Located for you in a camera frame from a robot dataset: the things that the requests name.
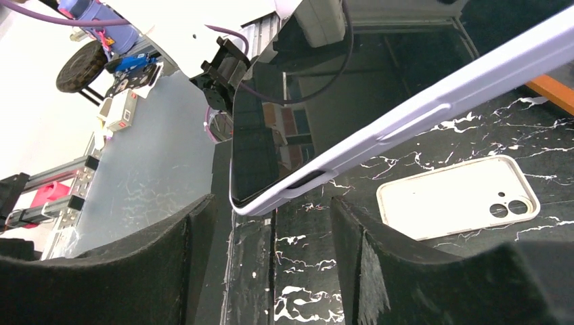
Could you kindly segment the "phone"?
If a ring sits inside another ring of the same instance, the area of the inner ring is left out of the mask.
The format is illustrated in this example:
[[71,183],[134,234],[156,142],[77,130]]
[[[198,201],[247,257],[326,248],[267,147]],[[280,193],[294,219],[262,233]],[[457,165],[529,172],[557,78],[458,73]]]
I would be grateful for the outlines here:
[[281,1],[235,94],[229,200],[264,215],[573,58],[572,1]]

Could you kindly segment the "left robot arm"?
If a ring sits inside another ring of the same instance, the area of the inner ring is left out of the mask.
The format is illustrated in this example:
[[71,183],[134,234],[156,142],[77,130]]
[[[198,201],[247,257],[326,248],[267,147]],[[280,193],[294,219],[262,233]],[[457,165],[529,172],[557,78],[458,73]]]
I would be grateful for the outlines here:
[[345,1],[109,1],[139,35],[203,93],[233,112],[258,63],[303,69],[353,51]]

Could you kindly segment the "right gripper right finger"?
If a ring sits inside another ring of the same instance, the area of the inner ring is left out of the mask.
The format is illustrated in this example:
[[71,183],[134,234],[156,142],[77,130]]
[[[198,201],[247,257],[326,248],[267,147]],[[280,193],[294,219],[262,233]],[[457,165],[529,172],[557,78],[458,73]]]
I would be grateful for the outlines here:
[[347,324],[572,324],[573,244],[504,243],[459,257],[335,196],[330,219]]

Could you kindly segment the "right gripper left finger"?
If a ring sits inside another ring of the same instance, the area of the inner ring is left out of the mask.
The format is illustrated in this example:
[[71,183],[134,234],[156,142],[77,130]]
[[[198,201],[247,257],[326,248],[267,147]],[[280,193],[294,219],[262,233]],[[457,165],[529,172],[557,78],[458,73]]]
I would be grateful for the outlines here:
[[193,324],[217,221],[203,196],[78,257],[1,258],[2,324]]

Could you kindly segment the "pink phone case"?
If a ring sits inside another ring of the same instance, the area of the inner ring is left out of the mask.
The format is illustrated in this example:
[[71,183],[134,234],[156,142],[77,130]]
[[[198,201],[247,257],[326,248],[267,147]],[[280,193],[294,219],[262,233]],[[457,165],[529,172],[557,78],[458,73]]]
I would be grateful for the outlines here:
[[507,155],[384,183],[376,198],[382,222],[414,240],[525,222],[541,209],[521,168]]

